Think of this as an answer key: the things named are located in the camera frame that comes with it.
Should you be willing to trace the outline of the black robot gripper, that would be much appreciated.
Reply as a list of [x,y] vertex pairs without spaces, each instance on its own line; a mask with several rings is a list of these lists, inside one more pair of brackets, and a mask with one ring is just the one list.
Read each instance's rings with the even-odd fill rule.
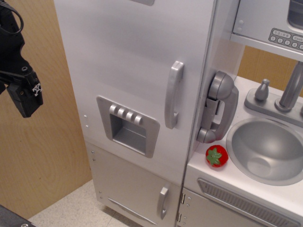
[[0,2],[0,82],[6,84],[13,103],[23,118],[43,105],[39,79],[22,55],[24,21],[6,1]]

